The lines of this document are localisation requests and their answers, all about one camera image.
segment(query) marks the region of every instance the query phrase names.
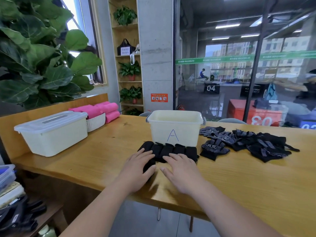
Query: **fire extinguisher instruction sign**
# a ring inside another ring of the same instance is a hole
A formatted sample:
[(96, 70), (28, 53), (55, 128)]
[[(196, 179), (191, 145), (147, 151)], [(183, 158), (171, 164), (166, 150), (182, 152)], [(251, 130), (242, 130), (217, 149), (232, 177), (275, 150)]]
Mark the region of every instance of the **fire extinguisher instruction sign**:
[(168, 94), (151, 94), (151, 102), (168, 102)]

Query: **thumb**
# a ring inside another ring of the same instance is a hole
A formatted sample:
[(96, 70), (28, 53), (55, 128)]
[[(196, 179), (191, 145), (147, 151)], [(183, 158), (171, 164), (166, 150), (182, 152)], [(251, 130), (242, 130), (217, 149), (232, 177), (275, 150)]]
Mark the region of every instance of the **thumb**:
[(173, 176), (172, 172), (168, 169), (168, 168), (165, 168), (165, 167), (161, 167), (160, 170), (163, 172), (163, 174), (167, 177), (168, 180), (171, 181), (171, 178)]
[(146, 180), (148, 180), (156, 170), (156, 165), (152, 165), (151, 167), (148, 168), (148, 170), (143, 174), (146, 177)]

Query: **forearm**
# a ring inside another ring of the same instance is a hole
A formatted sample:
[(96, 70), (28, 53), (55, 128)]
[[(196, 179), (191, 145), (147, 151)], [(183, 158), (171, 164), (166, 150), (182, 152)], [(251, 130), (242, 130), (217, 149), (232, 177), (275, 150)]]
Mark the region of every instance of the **forearm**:
[(222, 237), (280, 237), (281, 235), (246, 208), (205, 181), (192, 197), (206, 212)]
[(61, 237), (106, 237), (115, 216), (128, 196), (119, 180), (106, 187), (100, 195), (69, 225)]

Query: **white paper sign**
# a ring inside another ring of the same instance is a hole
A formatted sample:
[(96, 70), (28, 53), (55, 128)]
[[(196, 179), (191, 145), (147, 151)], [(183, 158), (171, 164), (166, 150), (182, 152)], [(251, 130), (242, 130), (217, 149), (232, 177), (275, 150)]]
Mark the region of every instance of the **white paper sign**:
[(121, 47), (121, 55), (130, 55), (130, 47)]

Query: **rolled pink towel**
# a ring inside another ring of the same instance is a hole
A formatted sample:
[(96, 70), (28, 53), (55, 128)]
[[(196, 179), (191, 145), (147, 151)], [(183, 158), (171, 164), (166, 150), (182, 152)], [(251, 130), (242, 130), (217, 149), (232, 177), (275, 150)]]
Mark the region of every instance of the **rolled pink towel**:
[(96, 116), (102, 115), (104, 111), (99, 106), (93, 106), (93, 105), (84, 105), (76, 108), (69, 108), (69, 111), (75, 111), (75, 112), (87, 112), (88, 113), (88, 120), (92, 119)]
[(106, 114), (109, 114), (113, 111), (117, 111), (117, 109), (119, 108), (116, 103), (109, 103), (107, 105), (98, 105), (98, 107), (100, 107), (102, 111), (104, 111)]
[(105, 123), (109, 123), (112, 120), (115, 120), (117, 117), (120, 116), (119, 111), (113, 111), (105, 115)]
[(105, 102), (101, 102), (101, 103), (96, 104), (96, 106), (99, 106), (99, 105), (107, 105), (107, 104), (109, 104), (109, 103), (110, 103), (109, 101), (105, 101)]

